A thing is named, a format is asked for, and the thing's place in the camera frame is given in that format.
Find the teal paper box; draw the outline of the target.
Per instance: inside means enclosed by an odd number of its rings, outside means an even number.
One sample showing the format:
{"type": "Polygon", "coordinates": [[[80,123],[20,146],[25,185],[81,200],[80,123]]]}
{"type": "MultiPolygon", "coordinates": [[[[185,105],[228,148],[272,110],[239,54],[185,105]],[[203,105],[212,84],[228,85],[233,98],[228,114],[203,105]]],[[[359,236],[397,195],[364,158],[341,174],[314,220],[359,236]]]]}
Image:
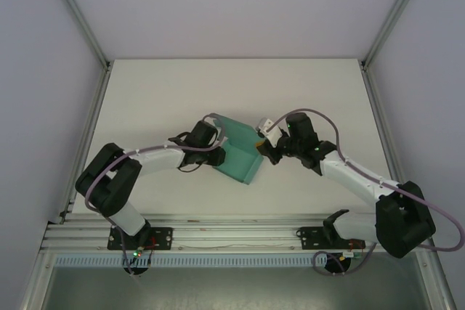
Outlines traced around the teal paper box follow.
{"type": "Polygon", "coordinates": [[[250,184],[263,161],[256,148],[262,139],[252,126],[223,115],[215,115],[214,125],[224,134],[221,148],[225,151],[225,161],[214,169],[240,183],[250,184]]]}

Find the grey metal panel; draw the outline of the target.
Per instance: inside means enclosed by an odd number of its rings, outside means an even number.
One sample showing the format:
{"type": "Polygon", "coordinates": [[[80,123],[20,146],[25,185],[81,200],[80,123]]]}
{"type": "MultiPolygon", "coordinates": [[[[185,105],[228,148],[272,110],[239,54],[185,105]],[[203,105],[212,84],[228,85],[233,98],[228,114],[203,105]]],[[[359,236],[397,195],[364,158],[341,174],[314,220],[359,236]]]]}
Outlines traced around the grey metal panel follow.
{"type": "Polygon", "coordinates": [[[56,267],[39,255],[20,310],[465,310],[436,256],[374,253],[359,271],[306,267],[56,267]]]}

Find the aluminium mounting rail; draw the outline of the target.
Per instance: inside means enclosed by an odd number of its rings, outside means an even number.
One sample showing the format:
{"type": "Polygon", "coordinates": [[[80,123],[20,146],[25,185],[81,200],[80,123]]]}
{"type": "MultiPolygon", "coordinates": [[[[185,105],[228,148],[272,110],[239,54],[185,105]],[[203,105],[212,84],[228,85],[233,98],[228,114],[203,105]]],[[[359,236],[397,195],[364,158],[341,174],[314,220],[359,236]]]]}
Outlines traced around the aluminium mounting rail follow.
{"type": "MultiPolygon", "coordinates": [[[[321,226],[324,215],[189,216],[148,214],[154,227],[171,227],[174,253],[296,253],[300,227],[321,226]]],[[[95,213],[70,213],[47,226],[40,249],[58,252],[102,252],[110,224],[95,213]]]]}

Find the aluminium table side rail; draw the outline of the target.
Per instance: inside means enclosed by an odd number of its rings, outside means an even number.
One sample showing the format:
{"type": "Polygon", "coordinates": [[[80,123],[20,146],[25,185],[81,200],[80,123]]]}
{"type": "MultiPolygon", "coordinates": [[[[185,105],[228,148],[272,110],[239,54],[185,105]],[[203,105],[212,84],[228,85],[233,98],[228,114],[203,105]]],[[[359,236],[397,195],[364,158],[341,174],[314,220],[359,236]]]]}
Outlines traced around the aluminium table side rail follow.
{"type": "Polygon", "coordinates": [[[113,66],[114,61],[110,61],[108,65],[103,69],[102,74],[99,77],[96,91],[94,93],[94,96],[92,97],[91,104],[89,107],[89,113],[86,117],[86,121],[84,124],[84,130],[78,143],[76,157],[73,161],[70,177],[64,191],[64,197],[62,199],[62,202],[60,203],[60,212],[57,216],[58,224],[62,224],[65,222],[65,217],[69,211],[69,208],[75,200],[75,183],[80,173],[85,167],[86,159],[89,154],[89,149],[92,143],[94,130],[97,125],[97,120],[99,118],[102,103],[105,98],[105,92],[108,87],[113,66]]]}
{"type": "Polygon", "coordinates": [[[373,81],[370,72],[364,66],[364,64],[362,62],[359,62],[359,64],[363,82],[365,84],[365,89],[368,94],[372,113],[381,140],[381,145],[384,151],[384,157],[386,158],[387,167],[389,169],[389,175],[393,180],[404,184],[408,180],[405,178],[404,170],[400,164],[399,156],[392,139],[392,133],[389,130],[389,125],[384,114],[384,109],[381,105],[381,99],[379,93],[377,92],[375,82],[373,81]]]}

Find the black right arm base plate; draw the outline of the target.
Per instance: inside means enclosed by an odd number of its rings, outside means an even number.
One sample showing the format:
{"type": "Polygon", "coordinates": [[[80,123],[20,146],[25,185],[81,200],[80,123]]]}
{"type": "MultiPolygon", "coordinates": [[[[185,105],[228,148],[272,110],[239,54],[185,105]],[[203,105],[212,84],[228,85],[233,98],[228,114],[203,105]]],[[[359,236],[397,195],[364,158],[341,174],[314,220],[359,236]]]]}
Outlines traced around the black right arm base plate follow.
{"type": "Polygon", "coordinates": [[[353,250],[364,249],[363,240],[345,240],[325,227],[301,227],[296,231],[303,250],[353,250]]]}

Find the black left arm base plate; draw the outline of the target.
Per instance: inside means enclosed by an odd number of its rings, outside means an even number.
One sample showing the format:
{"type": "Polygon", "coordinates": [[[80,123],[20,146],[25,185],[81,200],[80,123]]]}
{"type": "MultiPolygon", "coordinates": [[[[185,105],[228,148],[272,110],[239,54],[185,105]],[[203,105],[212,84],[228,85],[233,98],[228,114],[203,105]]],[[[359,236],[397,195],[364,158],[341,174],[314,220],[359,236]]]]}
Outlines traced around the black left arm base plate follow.
{"type": "Polygon", "coordinates": [[[144,248],[145,250],[171,250],[173,229],[171,227],[150,227],[135,236],[120,233],[117,228],[110,229],[108,250],[127,250],[144,248]]]}

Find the aluminium frame post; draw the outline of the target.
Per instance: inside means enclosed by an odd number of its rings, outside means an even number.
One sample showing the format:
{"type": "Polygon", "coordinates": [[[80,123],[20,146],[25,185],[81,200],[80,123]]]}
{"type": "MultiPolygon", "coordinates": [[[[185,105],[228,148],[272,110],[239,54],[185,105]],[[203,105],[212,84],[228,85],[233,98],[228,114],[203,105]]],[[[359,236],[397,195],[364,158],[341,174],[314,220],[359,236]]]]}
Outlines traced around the aluminium frame post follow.
{"type": "Polygon", "coordinates": [[[106,57],[104,51],[102,50],[93,30],[91,29],[88,21],[86,20],[83,12],[81,11],[76,0],[64,0],[67,4],[70,13],[72,14],[73,19],[75,20],[79,30],[84,36],[87,44],[92,50],[94,56],[101,64],[104,70],[108,70],[110,67],[110,60],[106,57]]]}
{"type": "Polygon", "coordinates": [[[387,16],[377,33],[373,43],[370,46],[367,54],[360,61],[361,67],[364,71],[369,69],[371,64],[374,62],[383,46],[385,45],[390,34],[394,30],[398,20],[402,16],[405,8],[407,7],[410,0],[395,0],[394,4],[387,13],[387,16]]]}

